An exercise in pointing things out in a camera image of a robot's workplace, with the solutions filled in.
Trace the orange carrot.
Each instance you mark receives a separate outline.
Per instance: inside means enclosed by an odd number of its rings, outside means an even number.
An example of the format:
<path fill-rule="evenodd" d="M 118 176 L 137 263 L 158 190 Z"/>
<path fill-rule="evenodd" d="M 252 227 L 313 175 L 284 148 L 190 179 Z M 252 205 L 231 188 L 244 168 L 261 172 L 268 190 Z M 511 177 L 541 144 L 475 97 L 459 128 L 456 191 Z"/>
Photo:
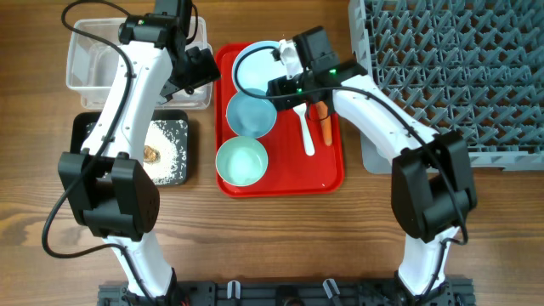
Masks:
<path fill-rule="evenodd" d="M 332 124 L 331 118 L 329 115 L 329 110 L 324 101 L 318 102 L 316 105 L 316 110 L 320 119 L 321 132 L 324 143 L 326 146 L 332 145 Z"/>

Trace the light blue rice bowl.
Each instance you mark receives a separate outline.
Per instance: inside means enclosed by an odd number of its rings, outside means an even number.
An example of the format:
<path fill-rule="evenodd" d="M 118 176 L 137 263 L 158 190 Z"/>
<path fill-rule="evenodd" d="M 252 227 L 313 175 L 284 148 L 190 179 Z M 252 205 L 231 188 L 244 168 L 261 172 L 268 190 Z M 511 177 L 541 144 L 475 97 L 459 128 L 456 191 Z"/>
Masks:
<path fill-rule="evenodd" d="M 230 99 L 226 119 L 236 135 L 258 139 L 273 129 L 277 110 L 269 100 L 254 98 L 240 91 Z"/>

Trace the white rice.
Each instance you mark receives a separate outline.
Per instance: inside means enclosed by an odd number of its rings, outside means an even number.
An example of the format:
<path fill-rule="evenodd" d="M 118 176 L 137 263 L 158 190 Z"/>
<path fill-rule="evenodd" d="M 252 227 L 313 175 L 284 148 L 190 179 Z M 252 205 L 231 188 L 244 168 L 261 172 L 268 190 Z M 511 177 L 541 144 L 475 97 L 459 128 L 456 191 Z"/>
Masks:
<path fill-rule="evenodd" d="M 182 119 L 144 123 L 148 125 L 124 122 L 102 156 L 115 158 L 127 153 L 156 186 L 183 184 L 187 173 L 188 123 Z"/>

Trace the brown mushroom piece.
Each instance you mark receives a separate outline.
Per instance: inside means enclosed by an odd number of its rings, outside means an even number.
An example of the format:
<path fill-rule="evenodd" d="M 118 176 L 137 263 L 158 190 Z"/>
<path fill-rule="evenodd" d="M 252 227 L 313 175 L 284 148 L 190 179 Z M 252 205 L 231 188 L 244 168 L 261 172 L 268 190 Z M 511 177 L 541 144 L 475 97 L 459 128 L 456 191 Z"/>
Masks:
<path fill-rule="evenodd" d="M 144 162 L 145 163 L 149 163 L 149 164 L 157 163 L 160 161 L 160 159 L 161 159 L 161 154 L 159 150 L 149 145 L 146 145 L 144 147 Z"/>

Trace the mint green bowl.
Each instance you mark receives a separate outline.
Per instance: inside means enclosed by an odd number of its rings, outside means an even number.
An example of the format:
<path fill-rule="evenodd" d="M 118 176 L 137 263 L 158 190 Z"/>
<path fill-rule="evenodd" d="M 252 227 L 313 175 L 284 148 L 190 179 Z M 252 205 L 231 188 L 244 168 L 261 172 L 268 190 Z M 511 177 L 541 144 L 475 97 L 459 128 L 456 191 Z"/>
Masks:
<path fill-rule="evenodd" d="M 256 139 L 237 136 L 220 145 L 215 165 L 224 182 L 236 187 L 247 187 L 265 175 L 269 156 Z"/>

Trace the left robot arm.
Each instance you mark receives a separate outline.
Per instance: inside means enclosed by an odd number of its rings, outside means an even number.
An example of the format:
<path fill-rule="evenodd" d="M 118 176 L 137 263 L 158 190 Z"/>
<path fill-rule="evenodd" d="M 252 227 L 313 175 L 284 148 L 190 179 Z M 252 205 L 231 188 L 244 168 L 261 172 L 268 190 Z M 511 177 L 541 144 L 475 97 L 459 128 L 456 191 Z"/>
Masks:
<path fill-rule="evenodd" d="M 114 250 L 133 303 L 174 304 L 179 289 L 153 231 L 159 191 L 143 167 L 147 131 L 160 99 L 220 78 L 207 49 L 187 48 L 192 7 L 129 15 L 120 26 L 114 82 L 91 134 L 64 153 L 59 175 L 75 220 Z"/>

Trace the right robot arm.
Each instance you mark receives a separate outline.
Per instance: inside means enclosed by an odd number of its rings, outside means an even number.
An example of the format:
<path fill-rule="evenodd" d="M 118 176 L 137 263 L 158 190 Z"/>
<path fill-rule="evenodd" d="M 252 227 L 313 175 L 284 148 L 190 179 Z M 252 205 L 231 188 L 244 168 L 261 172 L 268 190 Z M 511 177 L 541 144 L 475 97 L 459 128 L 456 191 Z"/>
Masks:
<path fill-rule="evenodd" d="M 271 53 L 286 68 L 268 83 L 267 97 L 278 110 L 322 102 L 388 160 L 391 205 L 406 233 L 396 279 L 408 303 L 438 296 L 444 290 L 447 252 L 453 244 L 467 244 L 466 218 L 477 205 L 463 137 L 439 133 L 406 113 L 361 64 L 338 58 L 321 26 L 281 40 Z"/>

